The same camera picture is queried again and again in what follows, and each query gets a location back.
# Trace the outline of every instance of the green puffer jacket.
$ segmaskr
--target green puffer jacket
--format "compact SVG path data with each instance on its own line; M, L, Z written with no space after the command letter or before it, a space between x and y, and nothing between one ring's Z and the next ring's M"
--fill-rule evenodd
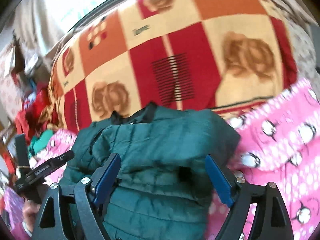
M212 154L226 163L239 138L208 109L178 111L150 103L129 118L114 112L79 132L60 184L92 175L110 153L118 153L121 182L103 222L110 238L203 239L212 191L204 158ZM72 214L76 220L75 209Z

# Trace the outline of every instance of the purple sleeve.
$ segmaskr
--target purple sleeve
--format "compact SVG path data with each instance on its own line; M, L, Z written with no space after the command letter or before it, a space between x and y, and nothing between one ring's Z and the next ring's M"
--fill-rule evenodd
M22 222L18 223L11 233L16 240L31 240L31 237L25 232Z

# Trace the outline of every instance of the curtain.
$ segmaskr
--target curtain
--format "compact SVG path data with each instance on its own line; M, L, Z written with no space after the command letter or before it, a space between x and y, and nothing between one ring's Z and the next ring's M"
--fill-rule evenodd
M22 0L15 9L12 27L19 42L41 57L45 57L65 34L46 0Z

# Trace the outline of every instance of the purple cloth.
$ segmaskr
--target purple cloth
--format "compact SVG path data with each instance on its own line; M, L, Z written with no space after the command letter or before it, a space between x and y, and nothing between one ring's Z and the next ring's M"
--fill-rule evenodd
M23 221L22 207L24 199L19 197L17 193L10 187L7 187L4 192L4 209L9 213L10 225L14 227Z
M11 230L13 237L16 240L30 240L31 237L25 232L22 222L18 223L13 230Z

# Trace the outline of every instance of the black striped pattern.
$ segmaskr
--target black striped pattern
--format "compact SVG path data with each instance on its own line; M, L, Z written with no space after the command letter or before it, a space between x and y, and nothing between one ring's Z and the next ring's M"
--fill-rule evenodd
M152 67L163 106L169 107L174 101L194 98L186 53L154 61Z

